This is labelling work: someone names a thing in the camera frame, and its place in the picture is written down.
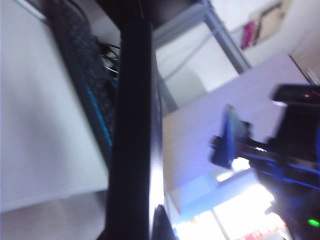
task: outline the cable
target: cable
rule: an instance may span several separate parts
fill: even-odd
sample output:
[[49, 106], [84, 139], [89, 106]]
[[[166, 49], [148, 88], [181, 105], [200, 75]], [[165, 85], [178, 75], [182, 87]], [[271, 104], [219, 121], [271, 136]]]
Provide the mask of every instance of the cable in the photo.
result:
[[88, 19], [88, 16], [87, 14], [83, 11], [83, 9], [81, 7], [79, 7], [78, 4], [76, 4], [74, 1], [72, 0], [67, 0], [72, 6], [74, 6], [79, 12], [80, 14], [82, 15], [82, 17], [84, 18], [84, 21], [88, 24], [88, 26], [90, 26], [90, 22], [89, 22], [89, 19]]
[[117, 62], [117, 60], [115, 60], [115, 59], [113, 59], [113, 58], [111, 58], [111, 57], [109, 57], [109, 56], [107, 56], [107, 55], [105, 55], [105, 54], [102, 54], [101, 56], [102, 56], [104, 59], [110, 61], [110, 62], [111, 62], [113, 65], [115, 65], [116, 67], [118, 67], [118, 62]]
[[116, 54], [116, 52], [115, 52], [115, 51], [113, 51], [113, 50], [109, 49], [109, 52], [113, 53], [117, 58], [119, 57], [119, 56], [118, 56], [118, 54]]
[[213, 31], [211, 31], [205, 38], [200, 42], [200, 44], [194, 48], [187, 56], [186, 58], [172, 71], [170, 72], [166, 77], [163, 78], [163, 81], [166, 82], [168, 79], [172, 78], [177, 72], [181, 70], [181, 68], [207, 43], [212, 36], [215, 36], [221, 27], [215, 28]]
[[109, 47], [115, 48], [115, 49], [120, 49], [119, 46], [116, 46], [116, 45], [113, 45], [113, 44], [110, 44], [110, 43], [104, 43], [104, 44], [108, 45]]
[[112, 71], [112, 72], [116, 73], [116, 74], [118, 73], [116, 70], [113, 70], [112, 68], [110, 68], [110, 67], [108, 67], [108, 66], [106, 66], [106, 65], [105, 65], [104, 67], [105, 67], [106, 69], [108, 69], [108, 70], [110, 70], [110, 71]]

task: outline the black cable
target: black cable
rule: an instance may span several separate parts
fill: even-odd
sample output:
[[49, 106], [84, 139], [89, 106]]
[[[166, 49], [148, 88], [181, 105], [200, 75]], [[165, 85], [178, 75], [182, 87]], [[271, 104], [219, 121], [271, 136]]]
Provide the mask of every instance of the black cable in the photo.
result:
[[115, 51], [113, 51], [113, 50], [109, 49], [109, 52], [113, 53], [117, 58], [119, 57], [119, 56], [118, 56], [118, 54], [116, 54], [116, 52], [115, 52]]
[[82, 15], [82, 17], [84, 18], [84, 21], [88, 24], [88, 26], [90, 26], [90, 22], [89, 22], [89, 19], [88, 19], [88, 16], [87, 14], [83, 11], [83, 9], [81, 7], [79, 7], [78, 4], [76, 4], [74, 1], [72, 0], [67, 0], [68, 3], [70, 3], [72, 6], [74, 6], [79, 12], [80, 14]]
[[116, 67], [118, 67], [118, 62], [117, 60], [105, 55], [105, 54], [102, 54], [102, 57], [108, 61], [110, 61], [113, 65], [115, 65]]
[[113, 45], [113, 44], [110, 44], [110, 43], [104, 43], [104, 44], [108, 45], [109, 47], [115, 48], [115, 49], [120, 49], [119, 46], [116, 46], [116, 45]]

